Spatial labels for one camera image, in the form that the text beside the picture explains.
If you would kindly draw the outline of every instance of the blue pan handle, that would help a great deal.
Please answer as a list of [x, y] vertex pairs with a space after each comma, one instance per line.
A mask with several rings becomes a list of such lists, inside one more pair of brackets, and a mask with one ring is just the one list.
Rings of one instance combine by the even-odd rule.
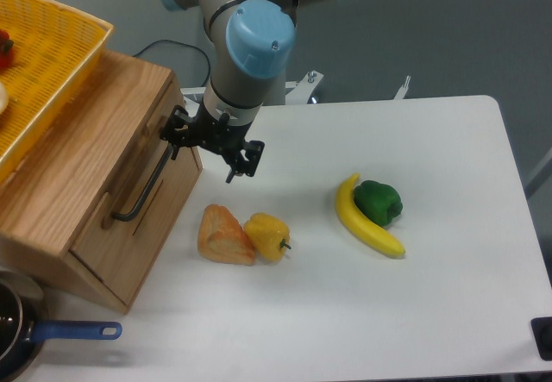
[[33, 343], [40, 343], [47, 339], [114, 341], [121, 334], [122, 326], [117, 322], [43, 320], [34, 323], [28, 339]]

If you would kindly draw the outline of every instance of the banana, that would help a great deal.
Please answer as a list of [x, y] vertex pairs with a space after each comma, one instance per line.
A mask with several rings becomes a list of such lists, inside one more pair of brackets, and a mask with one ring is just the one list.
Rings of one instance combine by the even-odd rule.
[[342, 224], [358, 239], [369, 247], [388, 257], [400, 258], [405, 254], [405, 248], [397, 238], [385, 231], [379, 225], [370, 221], [357, 208], [353, 199], [353, 189], [360, 175], [354, 173], [345, 179], [336, 193], [336, 213]]

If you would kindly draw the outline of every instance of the white tabletop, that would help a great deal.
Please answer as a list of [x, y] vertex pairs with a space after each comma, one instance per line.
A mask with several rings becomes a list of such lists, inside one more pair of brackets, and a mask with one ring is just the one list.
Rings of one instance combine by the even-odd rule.
[[[204, 171], [126, 316], [49, 291], [56, 318], [119, 320], [117, 341], [49, 341], [29, 381], [402, 379], [552, 369], [530, 320], [552, 291], [499, 106], [490, 97], [263, 108], [254, 178]], [[338, 221], [351, 173], [393, 185], [405, 245], [390, 260]], [[277, 265], [196, 249], [206, 205], [286, 221]]]

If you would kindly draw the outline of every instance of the black cable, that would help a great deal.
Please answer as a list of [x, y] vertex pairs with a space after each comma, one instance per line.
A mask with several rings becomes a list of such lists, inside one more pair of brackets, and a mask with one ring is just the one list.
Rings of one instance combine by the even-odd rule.
[[138, 53], [136, 53], [135, 55], [133, 55], [132, 57], [140, 57], [141, 55], [143, 55], [147, 50], [149, 50], [151, 47], [155, 46], [156, 44], [159, 44], [159, 43], [168, 43], [168, 44], [176, 44], [177, 46], [182, 46], [182, 47], [186, 47], [186, 48], [191, 48], [193, 50], [196, 50], [197, 52], [200, 52], [204, 57], [205, 57], [205, 60], [207, 60], [207, 77], [205, 78], [204, 82], [201, 84], [201, 86], [205, 86], [207, 85], [207, 82], [209, 81], [209, 76], [210, 76], [210, 61], [209, 61], [209, 56], [207, 55], [206, 52], [204, 52], [201, 48], [197, 47], [197, 46], [193, 46], [192, 44], [187, 44], [187, 43], [183, 43], [181, 41], [174, 41], [174, 40], [167, 40], [167, 39], [161, 39], [161, 40], [156, 40], [156, 41], [153, 41], [151, 43], [149, 43], [147, 46], [145, 46], [141, 51], [139, 51]]

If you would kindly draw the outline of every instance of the gray floor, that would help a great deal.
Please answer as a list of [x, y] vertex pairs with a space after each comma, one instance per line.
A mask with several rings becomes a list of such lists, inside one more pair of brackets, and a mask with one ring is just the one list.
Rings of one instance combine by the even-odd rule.
[[[214, 59], [198, 9], [169, 13], [159, 0], [58, 1], [112, 22], [111, 49], [133, 54], [151, 41], [174, 39]], [[501, 105], [525, 180], [552, 147], [550, 7], [552, 0], [341, 0], [305, 7], [287, 77], [324, 73], [323, 102], [392, 98], [407, 74], [410, 97], [490, 95]], [[156, 47], [144, 58], [174, 69], [187, 87], [200, 85], [206, 73], [190, 50]], [[552, 181], [530, 209], [552, 266]]]

